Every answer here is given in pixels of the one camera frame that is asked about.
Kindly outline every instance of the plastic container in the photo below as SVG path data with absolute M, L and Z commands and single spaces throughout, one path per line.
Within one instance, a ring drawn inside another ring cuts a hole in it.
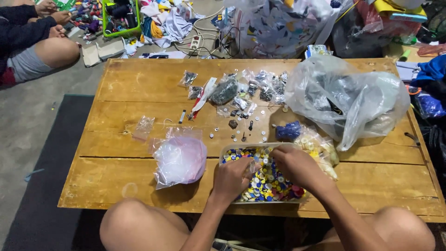
M 139 17 L 139 7 L 138 7 L 138 1 L 135 1 L 135 9 L 136 9 L 136 21 L 138 23 L 138 26 L 135 28 L 131 28 L 131 29 L 126 29 L 126 30 L 122 30 L 122 31 L 117 31 L 111 34 L 106 34 L 105 33 L 105 27 L 107 27 L 108 24 L 108 15 L 107 15 L 107 11 L 105 10 L 105 6 L 109 3 L 113 3 L 113 1 L 111 0 L 103 0 L 102 1 L 102 17 L 103 17 L 103 22 L 102 22 L 102 32 L 104 34 L 104 37 L 106 38 L 116 38 L 116 37 L 123 37 L 123 38 L 131 38 L 131 37 L 136 37 L 139 38 L 139 36 L 141 35 L 141 21 L 140 21 L 140 17 Z
M 223 155 L 231 149 L 236 149 L 236 148 L 257 148 L 257 147 L 265 147 L 265 148 L 275 148 L 277 146 L 281 146 L 281 145 L 290 145 L 292 147 L 296 147 L 295 144 L 293 143 L 289 143 L 289 142 L 276 142 L 276 143 L 241 143 L 241 144 L 231 144 L 228 146 L 223 147 L 223 149 L 220 152 L 220 157 L 219 157 L 219 164 L 222 165 L 223 164 Z M 300 204 L 300 203 L 304 203 L 308 200 L 308 197 L 310 197 L 310 192 L 308 192 L 307 190 L 305 190 L 304 195 L 302 195 L 302 197 L 298 200 L 293 200 L 293 201 L 243 201 L 243 202 L 232 202 L 232 204 L 270 204 L 270 203 L 293 203 L 293 204 Z

